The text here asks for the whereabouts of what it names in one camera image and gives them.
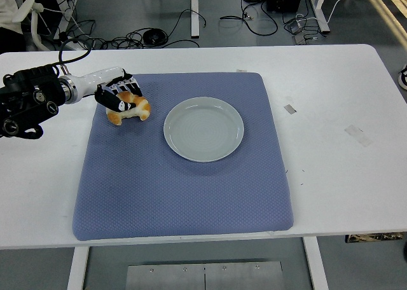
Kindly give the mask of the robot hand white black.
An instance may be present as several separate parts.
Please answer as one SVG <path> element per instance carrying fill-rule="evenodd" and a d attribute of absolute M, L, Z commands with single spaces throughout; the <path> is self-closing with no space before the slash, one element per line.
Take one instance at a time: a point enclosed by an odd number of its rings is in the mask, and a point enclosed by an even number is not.
<path fill-rule="evenodd" d="M 95 100 L 104 107 L 115 112 L 124 112 L 134 108 L 135 104 L 131 104 L 130 99 L 120 99 L 119 95 L 130 92 L 132 95 L 142 96 L 135 78 L 121 67 L 104 69 L 82 77 L 73 76 L 72 81 L 75 86 L 72 103 L 93 95 Z"/>

